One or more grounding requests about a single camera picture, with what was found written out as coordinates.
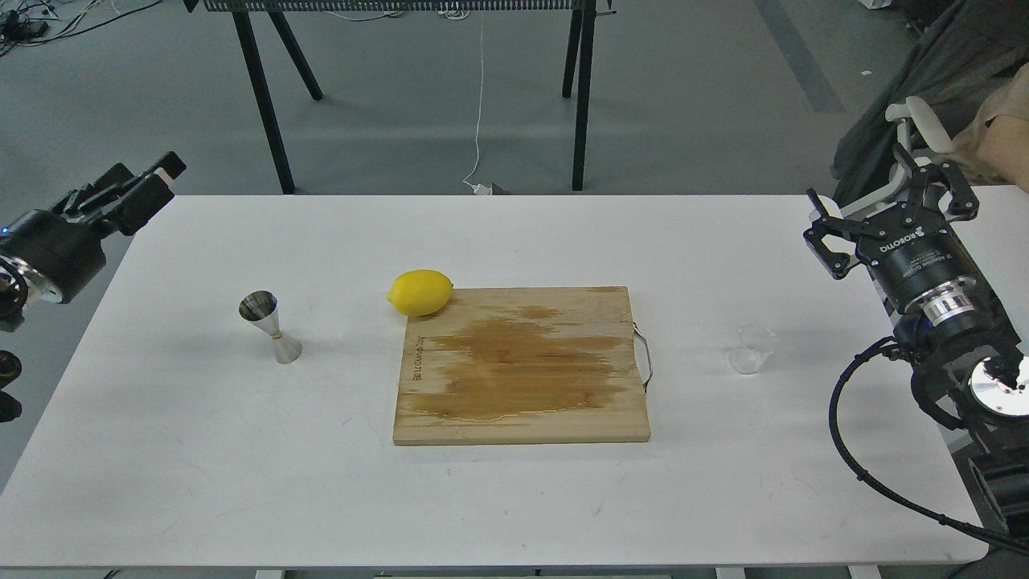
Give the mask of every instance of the person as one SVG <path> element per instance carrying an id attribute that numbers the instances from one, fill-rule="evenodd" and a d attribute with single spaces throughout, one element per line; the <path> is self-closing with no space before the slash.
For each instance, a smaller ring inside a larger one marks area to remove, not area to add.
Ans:
<path id="1" fill-rule="evenodd" d="M 954 137 L 954 160 L 970 184 L 1016 184 L 1029 191 L 1029 63 L 993 92 Z"/>

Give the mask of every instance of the liquid spill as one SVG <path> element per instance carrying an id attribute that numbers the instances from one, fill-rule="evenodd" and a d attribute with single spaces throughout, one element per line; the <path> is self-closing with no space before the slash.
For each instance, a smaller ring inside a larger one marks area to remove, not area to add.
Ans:
<path id="1" fill-rule="evenodd" d="M 470 323 L 455 336 L 432 338 L 439 350 L 467 358 L 438 369 L 446 392 L 422 393 L 413 410 L 440 419 L 494 422 L 524 413 L 602 408 L 623 391 L 611 385 L 608 357 L 625 340 L 607 336 L 555 336 L 535 322 L 561 313 L 530 306 L 513 317 Z"/>

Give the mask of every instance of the table leg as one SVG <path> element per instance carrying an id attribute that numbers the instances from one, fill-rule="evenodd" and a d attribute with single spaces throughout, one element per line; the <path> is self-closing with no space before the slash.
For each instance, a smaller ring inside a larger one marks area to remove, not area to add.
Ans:
<path id="1" fill-rule="evenodd" d="M 850 579 L 883 579 L 875 565 L 852 565 L 847 568 Z"/>
<path id="2" fill-rule="evenodd" d="M 578 58 L 579 38 L 582 34 L 582 10 L 572 10 L 572 26 L 568 31 L 568 56 L 565 58 L 565 82 L 561 96 L 572 96 L 572 81 L 575 79 L 575 61 Z"/>
<path id="3" fill-rule="evenodd" d="M 254 97 L 257 99 L 257 110 L 260 111 L 260 119 L 264 124 L 268 145 L 272 149 L 272 160 L 275 161 L 275 170 L 279 174 L 279 184 L 282 186 L 282 192 L 289 194 L 295 188 L 293 175 L 289 171 L 286 147 L 282 144 L 279 121 L 275 117 L 272 95 L 268 91 L 268 79 L 264 78 L 264 69 L 260 64 L 260 55 L 257 52 L 257 41 L 250 24 L 250 14 L 233 12 L 233 21 L 236 22 L 236 33 L 240 37 L 243 60 L 247 63 L 247 72 L 250 74 L 250 84 L 253 86 Z"/>
<path id="4" fill-rule="evenodd" d="M 582 190 L 586 172 L 586 128 L 590 117 L 590 75 L 593 72 L 593 36 L 597 23 L 597 0 L 582 4 L 582 38 L 579 59 L 579 94 L 575 107 L 575 155 L 572 159 L 572 190 Z"/>
<path id="5" fill-rule="evenodd" d="M 747 573 L 742 567 L 716 567 L 714 576 L 717 579 L 747 579 Z"/>
<path id="6" fill-rule="evenodd" d="M 275 30 L 279 33 L 279 37 L 282 38 L 282 43 L 286 45 L 289 58 L 293 59 L 296 71 L 300 73 L 300 78 L 304 79 L 304 84 L 308 87 L 308 92 L 311 93 L 311 98 L 320 101 L 323 96 L 321 87 L 318 85 L 318 80 L 315 79 L 314 73 L 311 72 L 308 59 L 304 57 L 300 45 L 296 42 L 296 37 L 293 36 L 293 31 L 289 28 L 289 23 L 286 22 L 286 15 L 282 12 L 269 12 L 268 15 L 272 19 L 272 24 L 275 25 Z"/>

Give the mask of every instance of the sleeve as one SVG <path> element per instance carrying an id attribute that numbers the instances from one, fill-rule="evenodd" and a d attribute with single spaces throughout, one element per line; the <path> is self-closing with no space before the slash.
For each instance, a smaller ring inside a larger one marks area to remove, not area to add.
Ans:
<path id="1" fill-rule="evenodd" d="M 1029 64 L 1022 65 L 1007 86 L 1006 94 L 996 103 L 987 124 L 1000 115 L 1017 116 L 1029 120 Z"/>

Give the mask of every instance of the lemon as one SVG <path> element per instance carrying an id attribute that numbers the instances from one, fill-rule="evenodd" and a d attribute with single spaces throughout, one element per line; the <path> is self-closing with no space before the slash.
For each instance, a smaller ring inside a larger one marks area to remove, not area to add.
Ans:
<path id="1" fill-rule="evenodd" d="M 393 281 L 386 299 L 403 316 L 429 316 L 447 305 L 453 293 L 449 277 L 435 269 L 416 268 Z"/>

